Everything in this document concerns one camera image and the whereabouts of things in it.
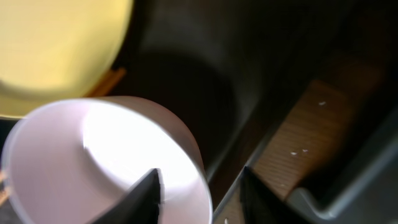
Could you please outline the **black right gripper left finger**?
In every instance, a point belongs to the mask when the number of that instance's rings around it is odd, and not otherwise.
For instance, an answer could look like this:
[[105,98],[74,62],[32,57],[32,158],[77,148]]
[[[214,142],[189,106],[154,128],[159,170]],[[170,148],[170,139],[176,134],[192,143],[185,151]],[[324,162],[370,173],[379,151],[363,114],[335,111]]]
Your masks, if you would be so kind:
[[113,199],[91,224],[158,224],[162,200],[159,169],[148,170],[125,192],[104,176],[97,178],[96,185]]

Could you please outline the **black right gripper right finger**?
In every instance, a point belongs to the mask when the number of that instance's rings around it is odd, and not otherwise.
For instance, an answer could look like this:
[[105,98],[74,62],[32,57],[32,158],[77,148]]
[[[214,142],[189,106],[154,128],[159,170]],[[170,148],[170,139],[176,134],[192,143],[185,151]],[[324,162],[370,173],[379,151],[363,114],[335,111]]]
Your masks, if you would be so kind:
[[245,224],[309,224],[281,201],[250,169],[243,169],[239,201]]

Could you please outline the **pink white bowl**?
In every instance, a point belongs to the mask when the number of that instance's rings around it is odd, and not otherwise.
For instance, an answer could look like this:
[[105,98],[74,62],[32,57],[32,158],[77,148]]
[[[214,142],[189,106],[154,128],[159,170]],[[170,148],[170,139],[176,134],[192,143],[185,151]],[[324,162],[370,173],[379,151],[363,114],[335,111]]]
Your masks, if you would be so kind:
[[158,223],[211,223],[213,206],[193,134],[175,114],[133,96],[47,104],[11,129],[1,156],[4,187],[23,223],[90,223],[122,191],[159,169]]

